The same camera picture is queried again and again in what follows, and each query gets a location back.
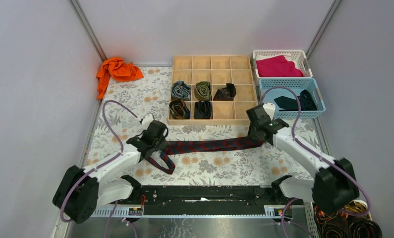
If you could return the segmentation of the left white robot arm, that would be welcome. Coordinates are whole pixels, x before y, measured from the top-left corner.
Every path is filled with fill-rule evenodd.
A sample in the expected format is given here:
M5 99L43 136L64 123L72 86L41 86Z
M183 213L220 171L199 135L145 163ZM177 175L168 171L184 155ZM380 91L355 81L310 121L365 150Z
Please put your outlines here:
M103 205L124 199L133 204L140 199L140 191L127 179L110 181L126 168L150 159L166 145L167 126L157 120L141 122L144 130L123 144L119 152L91 166L72 166L65 172L52 199L68 222L81 224Z

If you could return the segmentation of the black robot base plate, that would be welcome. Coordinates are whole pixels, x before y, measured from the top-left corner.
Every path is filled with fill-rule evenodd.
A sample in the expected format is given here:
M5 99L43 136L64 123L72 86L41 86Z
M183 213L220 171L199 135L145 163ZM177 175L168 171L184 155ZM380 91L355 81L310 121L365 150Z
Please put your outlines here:
M130 207L177 207L177 206L280 206L289 198L271 186L159 186L143 185L119 201Z

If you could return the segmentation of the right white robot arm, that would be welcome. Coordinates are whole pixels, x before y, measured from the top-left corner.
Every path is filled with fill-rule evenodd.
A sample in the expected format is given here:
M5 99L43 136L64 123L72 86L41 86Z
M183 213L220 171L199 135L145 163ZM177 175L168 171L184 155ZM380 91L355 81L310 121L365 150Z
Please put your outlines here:
M266 104L246 111L250 120L248 136L286 152L300 164L312 179L283 176L272 183L271 198L284 204L290 198L316 204L325 213L334 213L360 195L355 184L351 162L345 158L335 159L306 144L295 135L288 123L272 119L272 108Z

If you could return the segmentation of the red navy striped tie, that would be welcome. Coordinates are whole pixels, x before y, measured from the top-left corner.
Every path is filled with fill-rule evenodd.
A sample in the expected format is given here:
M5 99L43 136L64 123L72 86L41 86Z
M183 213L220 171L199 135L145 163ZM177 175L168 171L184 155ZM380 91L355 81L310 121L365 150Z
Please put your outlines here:
M165 172L173 174L175 170L174 162L169 158L170 155L179 155L192 152L219 152L235 151L260 147L263 141L252 139L250 137L238 137L224 140L207 140L207 141L168 141L167 146L161 151L160 158L165 162L167 167L158 164L155 159L148 157L145 160Z

